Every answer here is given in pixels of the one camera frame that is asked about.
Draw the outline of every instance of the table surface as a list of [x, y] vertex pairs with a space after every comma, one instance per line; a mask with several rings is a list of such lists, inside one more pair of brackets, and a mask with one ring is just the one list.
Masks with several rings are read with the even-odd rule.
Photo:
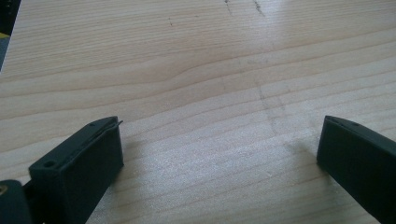
[[0, 179], [119, 116], [88, 223], [376, 223], [316, 164], [325, 115], [396, 139], [393, 0], [23, 1]]

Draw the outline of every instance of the scratch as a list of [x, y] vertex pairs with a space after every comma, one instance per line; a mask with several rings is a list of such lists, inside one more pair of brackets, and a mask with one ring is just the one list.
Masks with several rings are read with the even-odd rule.
[[225, 5], [227, 6], [227, 10], [230, 13], [230, 15], [233, 15], [233, 13], [230, 10], [230, 6], [228, 6], [228, 3], [230, 2], [230, 0], [224, 0]]
[[262, 12], [262, 6], [260, 6], [259, 2], [257, 0], [253, 0], [253, 2], [254, 5], [256, 5], [256, 10], [260, 13], [260, 15], [264, 16], [264, 13]]

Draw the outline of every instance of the black object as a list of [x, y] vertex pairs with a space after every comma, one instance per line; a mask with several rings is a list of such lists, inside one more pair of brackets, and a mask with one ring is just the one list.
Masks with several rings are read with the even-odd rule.
[[396, 223], [396, 143], [358, 123], [326, 116], [318, 165], [381, 223]]
[[21, 0], [0, 0], [0, 33], [11, 35]]
[[86, 125], [30, 166], [23, 187], [0, 181], [0, 223], [85, 223], [123, 166], [119, 125]]

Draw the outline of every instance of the wood grain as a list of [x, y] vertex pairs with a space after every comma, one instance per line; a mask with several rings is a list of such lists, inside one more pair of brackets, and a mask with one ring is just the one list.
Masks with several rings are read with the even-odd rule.
[[325, 115], [396, 139], [396, 2], [23, 1], [0, 178], [117, 115], [89, 223], [376, 223], [316, 165]]

